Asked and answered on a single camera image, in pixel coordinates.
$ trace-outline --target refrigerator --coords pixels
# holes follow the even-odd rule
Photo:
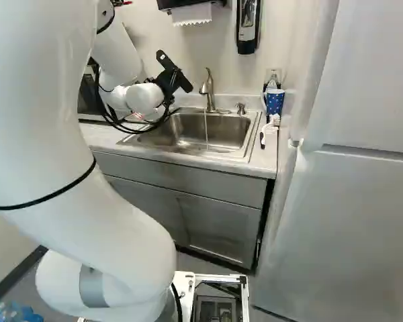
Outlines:
[[[299,32],[251,302],[403,322],[403,0],[313,0]]]

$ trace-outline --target running water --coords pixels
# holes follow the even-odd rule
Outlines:
[[[204,109],[204,131],[206,134],[206,151],[209,151],[208,118],[206,117],[206,108]]]

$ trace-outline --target gray countertop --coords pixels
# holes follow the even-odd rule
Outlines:
[[[277,132],[272,131],[266,135],[266,148],[262,150],[260,147],[259,132],[265,123],[265,117],[262,115],[257,128],[254,148],[252,149],[248,163],[165,152],[138,146],[117,145],[116,143],[124,139],[128,134],[122,133],[107,125],[81,123],[81,131],[85,141],[93,151],[181,164],[184,166],[194,166],[196,168],[217,170],[233,174],[256,176],[259,178],[276,178]]]

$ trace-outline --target blue polka dot cup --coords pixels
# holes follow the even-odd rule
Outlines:
[[[267,89],[266,106],[268,115],[281,115],[285,91],[283,89]]]

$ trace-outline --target stainless steel sink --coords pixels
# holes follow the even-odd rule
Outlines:
[[[128,136],[118,144],[213,158],[244,158],[258,121],[259,114],[251,111],[245,116],[206,113],[207,144],[203,109],[182,108],[158,129]]]

